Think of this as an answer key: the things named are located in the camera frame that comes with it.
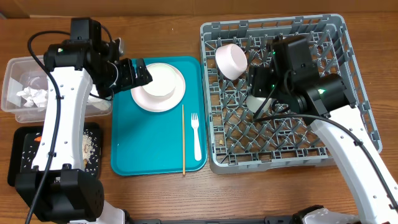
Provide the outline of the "white napkin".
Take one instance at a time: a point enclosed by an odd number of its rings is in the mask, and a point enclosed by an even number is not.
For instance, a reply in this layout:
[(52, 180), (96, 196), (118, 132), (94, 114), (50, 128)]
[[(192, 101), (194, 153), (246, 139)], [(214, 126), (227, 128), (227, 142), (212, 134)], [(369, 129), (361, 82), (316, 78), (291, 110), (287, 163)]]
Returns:
[(17, 96), (20, 96), (25, 100), (24, 107), (31, 108), (36, 106), (38, 108), (45, 108), (47, 106), (47, 90), (36, 90), (31, 87), (26, 87), (22, 91), (18, 91)]

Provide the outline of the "pink bowl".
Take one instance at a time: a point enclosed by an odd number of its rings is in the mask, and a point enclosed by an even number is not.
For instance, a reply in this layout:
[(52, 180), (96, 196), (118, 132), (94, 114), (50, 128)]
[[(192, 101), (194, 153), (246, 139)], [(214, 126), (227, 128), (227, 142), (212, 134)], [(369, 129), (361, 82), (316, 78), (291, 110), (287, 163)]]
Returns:
[(229, 80), (239, 78), (248, 67), (244, 51), (236, 44), (219, 47), (215, 53), (215, 60), (220, 72)]

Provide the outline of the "pale green cup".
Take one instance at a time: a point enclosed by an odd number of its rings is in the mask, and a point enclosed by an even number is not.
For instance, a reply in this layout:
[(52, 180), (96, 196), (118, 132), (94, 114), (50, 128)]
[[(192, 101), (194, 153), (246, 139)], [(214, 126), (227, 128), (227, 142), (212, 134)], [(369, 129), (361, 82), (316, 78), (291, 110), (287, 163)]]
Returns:
[[(262, 105), (262, 103), (265, 101), (265, 98), (261, 98), (261, 97), (254, 97), (252, 95), (249, 95), (246, 98), (246, 105), (248, 107), (248, 109), (250, 111), (252, 111), (253, 113), (255, 113), (259, 107)], [(264, 105), (263, 107), (263, 111), (267, 111), (271, 105), (271, 103), (274, 101), (273, 98), (269, 98), (268, 102)]]

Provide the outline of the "food scraps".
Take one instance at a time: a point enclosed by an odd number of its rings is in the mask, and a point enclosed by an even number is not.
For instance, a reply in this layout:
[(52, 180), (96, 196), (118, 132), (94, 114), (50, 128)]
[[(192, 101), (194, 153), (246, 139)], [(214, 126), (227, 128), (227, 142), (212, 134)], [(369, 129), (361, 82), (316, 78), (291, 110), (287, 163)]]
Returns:
[[(21, 153), (21, 172), (27, 172), (30, 170), (32, 161), (37, 153), (40, 143), (34, 141), (34, 139), (41, 135), (42, 133), (39, 132), (26, 134)], [(83, 132), (82, 142), (83, 164), (85, 167), (84, 170), (96, 178), (98, 178), (100, 171), (101, 147), (101, 131), (99, 129), (85, 129)]]

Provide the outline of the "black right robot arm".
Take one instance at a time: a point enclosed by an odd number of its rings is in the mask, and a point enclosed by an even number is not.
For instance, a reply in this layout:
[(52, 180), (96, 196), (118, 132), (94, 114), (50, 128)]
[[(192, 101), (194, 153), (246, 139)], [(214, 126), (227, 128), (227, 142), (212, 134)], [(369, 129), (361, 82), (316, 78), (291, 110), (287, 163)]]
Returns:
[(276, 37), (267, 48), (269, 67), (249, 69), (250, 95), (273, 98), (290, 113), (253, 120), (301, 118), (321, 139), (338, 166), (358, 215), (313, 206), (292, 218), (295, 223), (397, 223), (397, 182), (376, 151), (351, 88), (340, 75), (320, 76), (306, 37)]

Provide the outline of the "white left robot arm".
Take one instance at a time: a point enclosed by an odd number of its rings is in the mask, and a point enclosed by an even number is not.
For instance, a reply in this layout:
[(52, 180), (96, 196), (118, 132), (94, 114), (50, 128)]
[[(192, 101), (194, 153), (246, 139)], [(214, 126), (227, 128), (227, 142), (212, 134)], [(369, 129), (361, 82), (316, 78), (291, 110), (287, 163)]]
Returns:
[(103, 40), (106, 28), (89, 17), (73, 18), (67, 39), (37, 61), (48, 80), (42, 138), (32, 165), (17, 174), (15, 188), (28, 218), (54, 223), (131, 223), (126, 210), (104, 198), (103, 184), (85, 171), (82, 142), (88, 97), (112, 100), (152, 81), (143, 59), (123, 57), (120, 40)]

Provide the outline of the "pale green bowl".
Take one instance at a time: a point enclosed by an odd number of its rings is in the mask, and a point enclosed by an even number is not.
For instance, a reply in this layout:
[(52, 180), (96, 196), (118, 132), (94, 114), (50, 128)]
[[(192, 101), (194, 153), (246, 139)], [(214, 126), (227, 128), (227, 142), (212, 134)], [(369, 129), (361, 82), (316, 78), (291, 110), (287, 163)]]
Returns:
[(156, 97), (163, 97), (174, 91), (176, 73), (170, 65), (152, 63), (147, 67), (147, 70), (152, 76), (152, 81), (143, 86), (146, 93)]

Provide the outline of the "pink plate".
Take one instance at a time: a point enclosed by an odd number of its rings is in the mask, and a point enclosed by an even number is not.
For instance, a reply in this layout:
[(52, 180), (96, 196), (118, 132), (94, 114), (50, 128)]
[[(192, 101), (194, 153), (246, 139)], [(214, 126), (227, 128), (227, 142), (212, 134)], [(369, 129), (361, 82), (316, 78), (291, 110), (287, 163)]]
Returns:
[(174, 69), (176, 73), (176, 79), (175, 79), (176, 87), (174, 91), (168, 94), (167, 96), (156, 97), (146, 93), (145, 90), (143, 89), (143, 86), (133, 88), (131, 89), (131, 95), (134, 102), (139, 107), (141, 107), (146, 111), (160, 113), (171, 110), (181, 102), (186, 89), (185, 79), (182, 73), (177, 68), (175, 68), (172, 65), (170, 66), (172, 69)]

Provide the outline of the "orange carrot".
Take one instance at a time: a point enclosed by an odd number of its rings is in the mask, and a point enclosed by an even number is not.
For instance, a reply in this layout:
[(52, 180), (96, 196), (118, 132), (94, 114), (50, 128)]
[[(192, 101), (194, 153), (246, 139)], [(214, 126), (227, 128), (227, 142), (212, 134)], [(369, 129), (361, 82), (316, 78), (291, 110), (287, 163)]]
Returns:
[(39, 136), (39, 137), (36, 137), (36, 138), (34, 139), (34, 141), (36, 141), (36, 142), (41, 142), (41, 139), (42, 139), (42, 137)]

